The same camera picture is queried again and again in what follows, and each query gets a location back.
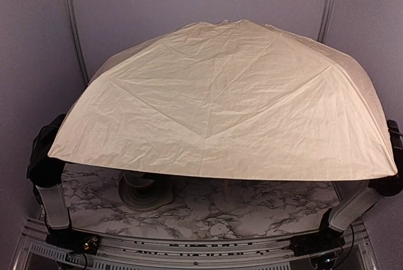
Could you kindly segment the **beige and black umbrella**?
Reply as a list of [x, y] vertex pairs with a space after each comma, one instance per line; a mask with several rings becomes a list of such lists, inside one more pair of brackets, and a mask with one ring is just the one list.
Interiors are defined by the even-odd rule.
[[193, 23], [110, 57], [49, 156], [177, 176], [355, 181], [397, 173], [351, 56], [248, 20]]

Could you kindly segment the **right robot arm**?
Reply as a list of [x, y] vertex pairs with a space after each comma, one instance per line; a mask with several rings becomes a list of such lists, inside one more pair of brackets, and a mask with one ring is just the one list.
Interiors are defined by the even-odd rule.
[[292, 237], [289, 248], [294, 256], [340, 248], [345, 244], [343, 233], [349, 225], [382, 198], [395, 196], [402, 191], [402, 134], [396, 121], [388, 120], [387, 126], [397, 174], [365, 181], [353, 194], [325, 212], [317, 232]]

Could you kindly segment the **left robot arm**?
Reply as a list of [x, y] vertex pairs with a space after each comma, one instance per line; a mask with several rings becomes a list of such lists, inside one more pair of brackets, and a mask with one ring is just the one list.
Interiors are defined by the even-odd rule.
[[48, 230], [46, 243], [77, 252], [95, 255], [100, 236], [73, 229], [65, 202], [62, 173], [65, 162], [48, 156], [65, 114], [41, 127], [34, 138], [26, 177], [33, 184], [33, 193], [45, 214]]

